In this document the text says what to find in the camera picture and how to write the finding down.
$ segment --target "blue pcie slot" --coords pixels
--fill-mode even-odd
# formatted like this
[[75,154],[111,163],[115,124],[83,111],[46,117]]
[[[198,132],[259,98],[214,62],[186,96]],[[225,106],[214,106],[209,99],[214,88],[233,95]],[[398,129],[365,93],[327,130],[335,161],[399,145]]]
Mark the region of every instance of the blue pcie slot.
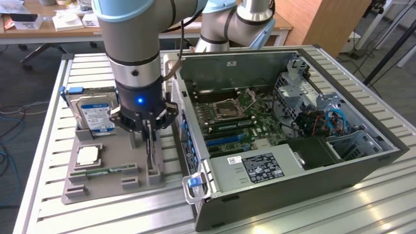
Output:
[[243,138],[243,134],[234,136],[234,137],[223,138],[219,140],[211,140],[207,142],[207,146],[222,145],[222,144],[227,144],[233,142],[241,142],[242,138]]

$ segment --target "power supply label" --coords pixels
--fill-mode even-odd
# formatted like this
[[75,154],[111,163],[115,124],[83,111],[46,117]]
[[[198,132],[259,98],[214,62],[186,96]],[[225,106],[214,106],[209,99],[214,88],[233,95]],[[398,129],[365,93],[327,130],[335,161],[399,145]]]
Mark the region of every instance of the power supply label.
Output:
[[110,121],[107,113],[110,111],[107,103],[82,105],[82,110],[93,132],[107,133],[115,130],[115,124]]
[[242,161],[254,183],[277,179],[286,175],[273,153],[243,158]]

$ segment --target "aluminum workbench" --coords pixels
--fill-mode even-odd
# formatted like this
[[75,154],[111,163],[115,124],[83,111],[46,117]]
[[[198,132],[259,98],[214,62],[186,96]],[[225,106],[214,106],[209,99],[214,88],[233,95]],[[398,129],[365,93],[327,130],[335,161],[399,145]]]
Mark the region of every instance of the aluminum workbench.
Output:
[[[362,85],[319,48],[302,47],[411,147],[390,166],[357,186],[205,232],[239,234],[339,234],[416,232],[415,127]],[[311,71],[319,89],[333,87]],[[173,131],[162,132],[167,185],[165,188],[65,205],[61,196],[75,137],[77,120],[59,97],[59,87],[115,84],[106,54],[82,54],[62,61],[41,135],[15,234],[21,233],[194,233],[194,214],[185,200],[179,156]]]

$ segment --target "motherboard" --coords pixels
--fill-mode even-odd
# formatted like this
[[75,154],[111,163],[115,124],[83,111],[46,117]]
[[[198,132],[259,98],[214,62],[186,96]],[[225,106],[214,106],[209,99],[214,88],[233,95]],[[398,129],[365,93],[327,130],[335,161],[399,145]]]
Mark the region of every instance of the motherboard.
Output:
[[210,93],[197,96],[195,100],[195,113],[211,157],[277,146],[289,139],[267,98],[258,90]]

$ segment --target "wooden cabinet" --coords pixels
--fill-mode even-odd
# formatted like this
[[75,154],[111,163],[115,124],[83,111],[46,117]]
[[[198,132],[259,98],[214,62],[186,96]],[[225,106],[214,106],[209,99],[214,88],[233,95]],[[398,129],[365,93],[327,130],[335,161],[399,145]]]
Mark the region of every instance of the wooden cabinet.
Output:
[[277,13],[294,25],[286,45],[318,44],[337,57],[371,0],[275,0]]

